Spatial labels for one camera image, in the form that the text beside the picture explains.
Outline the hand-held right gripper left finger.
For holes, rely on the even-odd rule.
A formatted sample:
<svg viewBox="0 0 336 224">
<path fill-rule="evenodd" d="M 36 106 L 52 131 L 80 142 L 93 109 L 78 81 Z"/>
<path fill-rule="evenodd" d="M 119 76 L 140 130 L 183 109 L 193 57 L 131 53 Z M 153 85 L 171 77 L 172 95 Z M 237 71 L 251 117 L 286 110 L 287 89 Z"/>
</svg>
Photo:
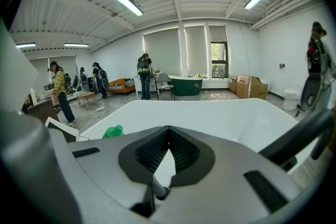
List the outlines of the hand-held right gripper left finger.
<svg viewBox="0 0 336 224">
<path fill-rule="evenodd" d="M 164 201 L 170 189 L 155 177 L 169 149 L 169 127 L 101 140 L 70 143 L 76 161 L 104 193 L 126 208 L 153 207 Z"/>
</svg>

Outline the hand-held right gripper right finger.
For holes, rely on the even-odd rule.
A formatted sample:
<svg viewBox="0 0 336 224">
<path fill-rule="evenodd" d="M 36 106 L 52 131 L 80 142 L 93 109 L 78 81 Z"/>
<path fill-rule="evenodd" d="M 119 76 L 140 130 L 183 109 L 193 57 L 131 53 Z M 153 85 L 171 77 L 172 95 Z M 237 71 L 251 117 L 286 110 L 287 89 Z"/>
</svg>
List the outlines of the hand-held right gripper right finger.
<svg viewBox="0 0 336 224">
<path fill-rule="evenodd" d="M 271 215 L 299 195 L 284 170 L 239 143 L 178 127 L 169 133 L 169 215 Z"/>
</svg>

